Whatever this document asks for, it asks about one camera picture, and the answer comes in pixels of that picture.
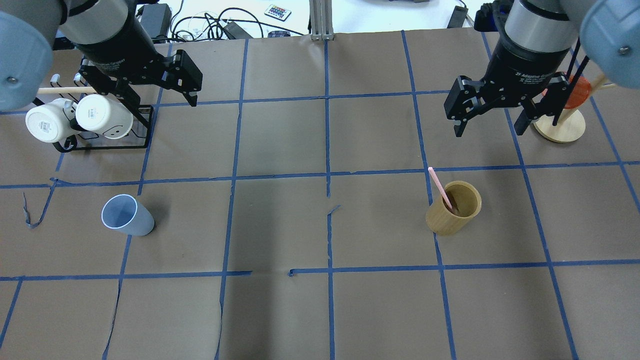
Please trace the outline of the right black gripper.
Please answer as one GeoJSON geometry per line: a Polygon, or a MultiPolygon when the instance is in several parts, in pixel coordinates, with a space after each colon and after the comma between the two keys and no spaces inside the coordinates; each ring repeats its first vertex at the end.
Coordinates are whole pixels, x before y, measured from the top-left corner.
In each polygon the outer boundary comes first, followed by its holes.
{"type": "Polygon", "coordinates": [[[558,73],[563,53],[494,52],[482,80],[457,76],[444,102],[445,117],[462,137],[473,113],[522,106],[513,127],[522,136],[533,121],[561,112],[561,84],[549,84],[558,73]]]}

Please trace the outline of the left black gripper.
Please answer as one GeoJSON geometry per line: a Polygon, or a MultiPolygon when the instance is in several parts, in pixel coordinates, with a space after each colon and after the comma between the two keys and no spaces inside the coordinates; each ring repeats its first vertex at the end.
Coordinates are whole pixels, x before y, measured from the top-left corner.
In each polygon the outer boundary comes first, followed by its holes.
{"type": "Polygon", "coordinates": [[[80,74],[100,95],[127,93],[130,84],[156,85],[181,93],[191,107],[198,104],[203,74],[185,50],[168,57],[167,67],[154,48],[83,48],[81,52],[87,63],[80,66],[80,74]]]}

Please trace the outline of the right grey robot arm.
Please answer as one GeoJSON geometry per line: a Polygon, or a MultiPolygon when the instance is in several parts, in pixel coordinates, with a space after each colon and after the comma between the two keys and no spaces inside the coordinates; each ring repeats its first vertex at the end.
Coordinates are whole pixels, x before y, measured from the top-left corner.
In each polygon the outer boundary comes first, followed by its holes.
{"type": "Polygon", "coordinates": [[[517,135],[542,116],[558,118],[578,82],[558,70],[572,46],[585,54],[576,76],[593,61],[614,84],[639,88],[637,0],[494,0],[480,7],[473,27],[499,37],[483,77],[457,76],[443,104],[458,138],[492,109],[522,107],[517,135]]]}

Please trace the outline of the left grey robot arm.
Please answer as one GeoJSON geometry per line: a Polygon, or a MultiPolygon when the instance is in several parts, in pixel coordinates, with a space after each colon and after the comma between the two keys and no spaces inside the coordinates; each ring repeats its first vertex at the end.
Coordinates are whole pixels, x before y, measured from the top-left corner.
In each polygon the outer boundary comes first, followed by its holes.
{"type": "Polygon", "coordinates": [[[0,5],[1,109],[22,109],[37,96],[53,63],[57,32],[89,61],[82,77],[100,95],[134,109],[133,85],[179,92],[197,105],[201,70],[184,50],[161,55],[136,18],[135,0],[3,0],[0,5]]]}

